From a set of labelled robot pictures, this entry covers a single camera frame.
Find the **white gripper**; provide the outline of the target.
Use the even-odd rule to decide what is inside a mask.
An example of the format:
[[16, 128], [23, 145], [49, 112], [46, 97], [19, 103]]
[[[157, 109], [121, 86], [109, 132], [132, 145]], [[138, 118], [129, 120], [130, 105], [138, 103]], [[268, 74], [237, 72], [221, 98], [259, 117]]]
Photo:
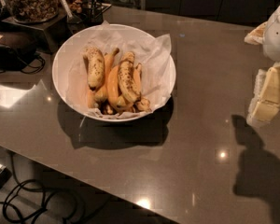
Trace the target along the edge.
[[[264, 55], [280, 62], [280, 5], [267, 22], [245, 36], [244, 42], [262, 45]], [[248, 108], [246, 122], [252, 127], [269, 124], [280, 111], [280, 63], [256, 75], [254, 97]]]

